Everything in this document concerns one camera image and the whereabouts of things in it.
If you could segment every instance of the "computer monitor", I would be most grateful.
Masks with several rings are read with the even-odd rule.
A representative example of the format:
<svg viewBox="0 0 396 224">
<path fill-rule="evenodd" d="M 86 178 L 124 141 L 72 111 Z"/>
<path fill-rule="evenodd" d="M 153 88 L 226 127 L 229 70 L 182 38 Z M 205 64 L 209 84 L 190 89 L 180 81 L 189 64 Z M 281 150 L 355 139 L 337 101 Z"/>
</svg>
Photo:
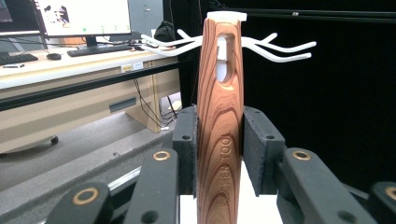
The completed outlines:
<svg viewBox="0 0 396 224">
<path fill-rule="evenodd" d="M 96 37 L 129 35 L 128 0 L 34 0 L 44 37 L 86 38 L 87 46 L 97 46 Z"/>
<path fill-rule="evenodd" d="M 31 0 L 0 0 L 0 37 L 40 35 Z"/>
</svg>

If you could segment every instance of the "keyboard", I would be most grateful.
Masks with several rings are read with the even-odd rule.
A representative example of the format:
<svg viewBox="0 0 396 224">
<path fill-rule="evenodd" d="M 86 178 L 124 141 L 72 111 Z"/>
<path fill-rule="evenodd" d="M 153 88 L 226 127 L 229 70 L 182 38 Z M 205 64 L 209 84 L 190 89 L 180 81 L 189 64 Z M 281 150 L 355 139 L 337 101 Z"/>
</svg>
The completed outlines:
<svg viewBox="0 0 396 224">
<path fill-rule="evenodd" d="M 11 63 L 27 63 L 37 61 L 37 57 L 30 53 L 24 53 L 13 56 L 0 56 L 0 65 L 11 64 Z"/>
<path fill-rule="evenodd" d="M 101 53 L 109 53 L 109 52 L 116 52 L 122 50 L 129 50 L 132 47 L 128 45 L 117 45 L 117 46 L 108 46 L 108 47 L 101 47 L 101 48 L 87 48 L 87 49 L 74 49 L 67 51 L 67 54 L 70 57 L 79 57 L 85 55 L 93 55 L 93 54 L 101 54 Z"/>
</svg>

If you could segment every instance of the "wooden paddle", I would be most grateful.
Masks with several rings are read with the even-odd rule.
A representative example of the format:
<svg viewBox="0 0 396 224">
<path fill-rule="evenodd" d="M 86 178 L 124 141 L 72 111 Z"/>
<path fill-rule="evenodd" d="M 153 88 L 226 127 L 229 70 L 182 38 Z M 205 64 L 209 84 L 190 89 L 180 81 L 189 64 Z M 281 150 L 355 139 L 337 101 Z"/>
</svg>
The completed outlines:
<svg viewBox="0 0 396 224">
<path fill-rule="evenodd" d="M 236 223 L 244 110 L 241 22 L 205 20 L 198 83 L 198 223 Z M 217 80 L 218 38 L 227 43 L 227 75 Z"/>
</svg>

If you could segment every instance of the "desk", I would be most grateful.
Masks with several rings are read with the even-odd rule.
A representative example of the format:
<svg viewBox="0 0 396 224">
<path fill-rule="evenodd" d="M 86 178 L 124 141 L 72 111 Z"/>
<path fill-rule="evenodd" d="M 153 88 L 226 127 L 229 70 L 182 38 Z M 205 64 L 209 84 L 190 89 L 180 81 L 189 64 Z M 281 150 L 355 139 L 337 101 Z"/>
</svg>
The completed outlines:
<svg viewBox="0 0 396 224">
<path fill-rule="evenodd" d="M 120 73 L 120 67 L 125 64 L 143 62 L 144 67 L 151 67 L 177 60 L 147 51 L 120 51 L 71 58 L 66 54 L 67 50 L 50 50 L 51 53 L 63 55 L 60 61 L 48 60 L 48 53 L 39 50 L 30 52 L 38 58 L 36 62 L 25 63 L 20 69 L 0 68 L 0 99 L 114 76 Z M 153 110 L 149 114 L 158 118 L 159 100 L 179 91 L 178 70 L 137 80 L 143 98 Z M 110 110 L 110 105 L 133 98 L 135 105 L 117 111 Z M 1 111 L 0 153 L 34 144 L 121 111 L 155 133 L 160 131 L 158 125 L 142 111 L 134 81 L 130 80 Z"/>
</svg>

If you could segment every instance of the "computer mouse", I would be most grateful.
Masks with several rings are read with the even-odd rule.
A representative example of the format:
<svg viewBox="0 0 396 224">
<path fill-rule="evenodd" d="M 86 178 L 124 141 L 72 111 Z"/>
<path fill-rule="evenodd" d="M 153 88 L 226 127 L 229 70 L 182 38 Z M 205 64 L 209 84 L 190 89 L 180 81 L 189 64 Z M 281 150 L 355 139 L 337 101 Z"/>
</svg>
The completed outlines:
<svg viewBox="0 0 396 224">
<path fill-rule="evenodd" d="M 62 55 L 59 53 L 51 53 L 51 54 L 47 54 L 47 58 L 52 61 L 59 61 L 62 59 Z"/>
<path fill-rule="evenodd" d="M 134 50 L 143 50 L 143 49 L 140 48 L 139 46 L 134 46 Z"/>
</svg>

